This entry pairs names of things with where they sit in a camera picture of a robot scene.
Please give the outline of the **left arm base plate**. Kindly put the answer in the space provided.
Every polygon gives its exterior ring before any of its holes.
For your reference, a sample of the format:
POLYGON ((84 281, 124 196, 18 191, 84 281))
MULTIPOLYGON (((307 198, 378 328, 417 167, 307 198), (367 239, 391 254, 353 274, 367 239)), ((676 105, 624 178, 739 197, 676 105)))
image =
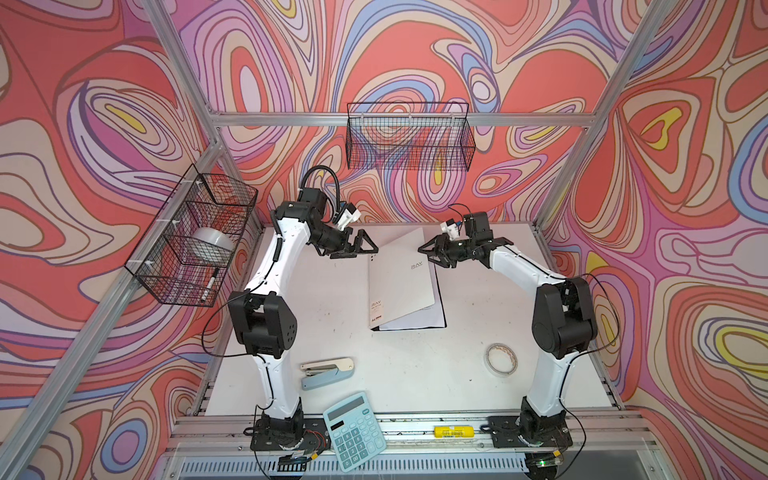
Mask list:
POLYGON ((302 422, 259 418, 250 433, 250 449, 254 452, 311 454, 331 445, 326 424, 320 418, 306 418, 302 422))

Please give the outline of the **white black file folder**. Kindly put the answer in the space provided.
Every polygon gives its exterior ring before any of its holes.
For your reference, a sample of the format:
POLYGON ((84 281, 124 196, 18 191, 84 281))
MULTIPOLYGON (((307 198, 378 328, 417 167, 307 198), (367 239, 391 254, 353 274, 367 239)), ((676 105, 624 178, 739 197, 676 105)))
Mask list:
POLYGON ((441 329, 447 326, 435 266, 418 248, 416 228, 379 248, 368 263, 368 326, 374 331, 441 329))

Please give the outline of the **blue cream stapler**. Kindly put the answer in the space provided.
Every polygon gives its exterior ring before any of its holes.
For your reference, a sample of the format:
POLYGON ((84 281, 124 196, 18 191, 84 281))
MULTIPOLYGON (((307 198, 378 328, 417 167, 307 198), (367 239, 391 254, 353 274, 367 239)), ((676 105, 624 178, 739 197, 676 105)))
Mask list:
POLYGON ((310 391, 351 378, 355 364, 352 358, 342 357, 303 363, 300 370, 304 373, 301 388, 310 391))

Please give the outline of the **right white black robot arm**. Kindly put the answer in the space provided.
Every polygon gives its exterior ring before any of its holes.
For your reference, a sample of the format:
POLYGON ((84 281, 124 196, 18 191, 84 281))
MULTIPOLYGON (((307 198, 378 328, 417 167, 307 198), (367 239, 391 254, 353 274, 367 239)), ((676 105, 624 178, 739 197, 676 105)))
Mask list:
POLYGON ((495 236, 484 212, 469 213, 462 223, 463 233, 452 220, 442 223, 441 233, 422 244, 418 252, 442 268, 478 261, 533 297, 531 331, 539 357, 518 417, 520 436, 533 444, 544 433, 566 426, 562 397, 571 365, 588 353, 598 334, 590 285, 582 277, 554 272, 511 240, 495 236))

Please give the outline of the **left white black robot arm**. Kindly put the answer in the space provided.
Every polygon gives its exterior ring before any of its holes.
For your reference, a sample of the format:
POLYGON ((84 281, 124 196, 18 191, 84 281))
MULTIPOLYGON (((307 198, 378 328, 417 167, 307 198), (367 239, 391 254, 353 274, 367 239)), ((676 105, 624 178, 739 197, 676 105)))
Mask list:
POLYGON ((257 426, 299 436, 304 431, 303 410, 288 352, 295 343, 298 321, 284 294, 307 245, 321 257, 355 258, 374 254, 376 244, 351 224, 361 212, 342 201, 330 221, 324 220, 328 196, 305 187, 296 200, 283 202, 272 213, 273 236, 254 277, 243 291, 229 296, 227 307, 236 340, 257 369, 266 404, 257 409, 257 426))

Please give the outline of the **teal calculator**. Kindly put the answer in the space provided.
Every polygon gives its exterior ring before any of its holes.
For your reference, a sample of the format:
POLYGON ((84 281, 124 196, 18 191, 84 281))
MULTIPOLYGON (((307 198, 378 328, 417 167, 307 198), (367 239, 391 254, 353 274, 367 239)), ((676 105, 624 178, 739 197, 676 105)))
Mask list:
POLYGON ((386 440, 365 392, 337 402, 323 412, 341 471, 348 473, 386 449, 386 440))

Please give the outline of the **clear tape roll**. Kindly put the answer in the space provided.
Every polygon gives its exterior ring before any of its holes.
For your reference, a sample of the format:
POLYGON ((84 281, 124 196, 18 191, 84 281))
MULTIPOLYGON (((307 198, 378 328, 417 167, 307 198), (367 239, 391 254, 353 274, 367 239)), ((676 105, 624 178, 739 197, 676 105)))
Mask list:
POLYGON ((509 346, 502 343, 493 343, 485 350, 484 364, 492 375, 506 378, 516 372, 518 359, 515 352, 509 346))

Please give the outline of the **yellow label sticker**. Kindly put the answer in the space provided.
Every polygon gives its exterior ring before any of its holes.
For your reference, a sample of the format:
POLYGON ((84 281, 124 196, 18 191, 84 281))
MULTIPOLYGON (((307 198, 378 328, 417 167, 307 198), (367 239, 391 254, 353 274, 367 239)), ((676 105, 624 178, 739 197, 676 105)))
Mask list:
POLYGON ((466 439, 475 436, 475 429, 468 425, 436 426, 433 435, 436 439, 466 439))

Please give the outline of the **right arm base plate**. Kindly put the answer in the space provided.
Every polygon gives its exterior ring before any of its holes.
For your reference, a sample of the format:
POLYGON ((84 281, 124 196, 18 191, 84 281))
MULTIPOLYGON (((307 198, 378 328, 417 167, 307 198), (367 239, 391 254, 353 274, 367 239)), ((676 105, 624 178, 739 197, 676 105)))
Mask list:
POLYGON ((573 445, 564 411, 541 418, 528 413, 522 416, 490 416, 480 430, 491 436, 495 448, 566 450, 573 445))

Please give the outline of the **black marker pen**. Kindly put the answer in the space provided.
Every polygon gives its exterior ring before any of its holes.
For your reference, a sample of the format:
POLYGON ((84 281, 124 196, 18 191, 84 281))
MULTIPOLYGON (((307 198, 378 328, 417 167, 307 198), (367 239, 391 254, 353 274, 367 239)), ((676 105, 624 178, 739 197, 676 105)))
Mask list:
POLYGON ((207 282, 205 288, 202 291, 202 295, 201 295, 201 298, 200 298, 200 303, 201 304, 205 304, 207 302, 207 299, 208 299, 208 297, 210 296, 210 294, 211 294, 211 292, 213 290, 213 286, 214 286, 214 284, 216 282, 218 273, 219 273, 219 269, 215 268, 213 270, 213 275, 210 277, 209 281, 207 282))

